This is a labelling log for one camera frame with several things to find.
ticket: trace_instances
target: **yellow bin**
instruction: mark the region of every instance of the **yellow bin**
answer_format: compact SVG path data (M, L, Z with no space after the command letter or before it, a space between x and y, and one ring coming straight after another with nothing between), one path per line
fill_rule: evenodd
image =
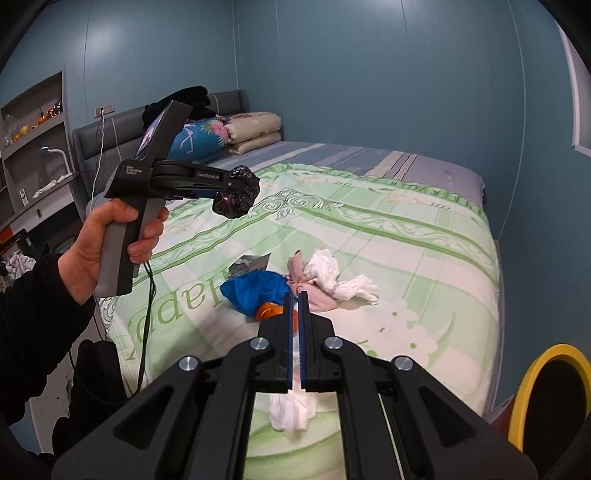
M591 365L574 346L548 348L528 368L509 421L508 440L540 478L560 459L591 410Z

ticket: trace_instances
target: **green patterned bedsheet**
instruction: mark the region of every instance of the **green patterned bedsheet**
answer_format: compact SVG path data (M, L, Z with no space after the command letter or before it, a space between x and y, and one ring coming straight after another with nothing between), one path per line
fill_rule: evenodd
M257 324L220 294L243 254L272 252L269 269L287 273L300 249L330 248L343 280L364 273L378 304L352 299L325 315L338 335L368 355L412 356L481 413L498 346L499 267L484 213L458 195L328 168L276 164L257 172L261 194L250 214L228 220L210 200L175 208L150 261L158 287L147 349L147 379L179 357L224 355L255 336ZM148 280L100 304L128 388L135 385ZM258 394L245 478L345 477L333 394L323 394L307 432L271 428L268 396Z

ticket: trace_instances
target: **metal screw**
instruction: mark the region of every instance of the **metal screw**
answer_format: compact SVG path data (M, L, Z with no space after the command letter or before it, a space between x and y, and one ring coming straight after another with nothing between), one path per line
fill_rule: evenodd
M327 337L324 339L324 345L331 350L338 350L343 346L343 339L339 337Z
M413 367L414 363L413 360L407 356L398 356L394 359L394 365L399 370L407 372Z
M264 337L256 337L251 340L251 347L255 350L264 350L269 346L269 340Z
M199 360L193 356L184 356L178 361L178 367L186 372L191 372L197 368Z

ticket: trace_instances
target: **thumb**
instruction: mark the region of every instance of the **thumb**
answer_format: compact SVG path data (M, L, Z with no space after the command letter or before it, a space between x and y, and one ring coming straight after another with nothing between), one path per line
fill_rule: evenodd
M93 228L105 228L111 222L133 222L138 217L138 211L120 199L112 199L94 208L85 223Z

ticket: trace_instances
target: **pillow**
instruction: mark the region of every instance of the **pillow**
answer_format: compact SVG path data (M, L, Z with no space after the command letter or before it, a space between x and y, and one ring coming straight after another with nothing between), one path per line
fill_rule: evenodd
M245 142L231 145L226 149L226 152L232 155L242 155L243 153L250 152L250 150L266 147L279 141L281 141L281 134L279 132L273 132L272 134L262 135L251 140L246 140Z
M221 151L228 142L224 124L216 119L186 123L168 152L169 160L194 161Z
M279 131L281 118L269 112L239 113L229 117L226 128L230 136L228 143L236 144Z
M197 160L193 160L191 163L193 163L195 165L207 165L208 163L211 163L212 161L219 160L222 157L223 157L223 152L220 150L219 152L212 153L211 155L208 155L207 157L202 157L202 158L198 158Z

